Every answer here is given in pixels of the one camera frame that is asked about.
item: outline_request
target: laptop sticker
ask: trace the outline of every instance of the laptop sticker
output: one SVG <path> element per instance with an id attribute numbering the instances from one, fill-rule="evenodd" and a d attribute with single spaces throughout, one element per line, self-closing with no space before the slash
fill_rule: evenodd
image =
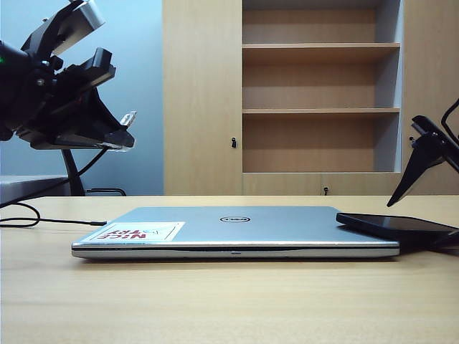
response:
<path id="1" fill-rule="evenodd" d="M 83 243 L 170 242 L 185 222 L 118 222 L 84 238 Z"/>

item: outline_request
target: blue wall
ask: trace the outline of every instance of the blue wall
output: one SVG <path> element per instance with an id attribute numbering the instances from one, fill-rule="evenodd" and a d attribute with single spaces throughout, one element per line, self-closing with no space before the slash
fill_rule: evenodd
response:
<path id="1" fill-rule="evenodd" d="M 106 23 L 60 55 L 64 66 L 79 65 L 95 48 L 113 53 L 115 78 L 99 86 L 100 98 L 117 118 L 137 110 L 130 128 L 136 138 L 126 153 L 107 152 L 83 177 L 86 188 L 120 187 L 128 195 L 163 193 L 161 0 L 96 0 Z M 1 0 L 1 39 L 20 47 L 67 0 Z M 13 137 L 0 144 L 2 175 L 65 174 L 58 150 L 33 150 Z M 82 168 L 98 150 L 74 150 Z"/>

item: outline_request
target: smartphone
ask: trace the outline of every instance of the smartphone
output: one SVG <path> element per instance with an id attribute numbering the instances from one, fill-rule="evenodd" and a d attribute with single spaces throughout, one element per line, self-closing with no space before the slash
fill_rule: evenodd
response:
<path id="1" fill-rule="evenodd" d="M 337 213 L 346 229 L 383 239 L 401 247 L 444 247 L 459 244 L 459 228 L 407 216 Z"/>

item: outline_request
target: laptop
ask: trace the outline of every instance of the laptop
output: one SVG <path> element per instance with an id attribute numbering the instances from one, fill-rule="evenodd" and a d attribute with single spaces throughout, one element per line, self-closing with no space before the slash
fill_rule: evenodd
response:
<path id="1" fill-rule="evenodd" d="M 357 234 L 327 206 L 137 208 L 72 243 L 88 259 L 347 258 L 399 254 L 399 243 Z"/>

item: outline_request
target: dell logo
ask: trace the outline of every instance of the dell logo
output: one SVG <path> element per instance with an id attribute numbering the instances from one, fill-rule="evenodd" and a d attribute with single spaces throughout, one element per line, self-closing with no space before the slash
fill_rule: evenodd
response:
<path id="1" fill-rule="evenodd" d="M 244 216 L 226 216 L 222 217 L 220 221 L 223 222 L 232 222 L 232 223 L 240 223 L 240 222 L 248 222 L 250 219 Z"/>

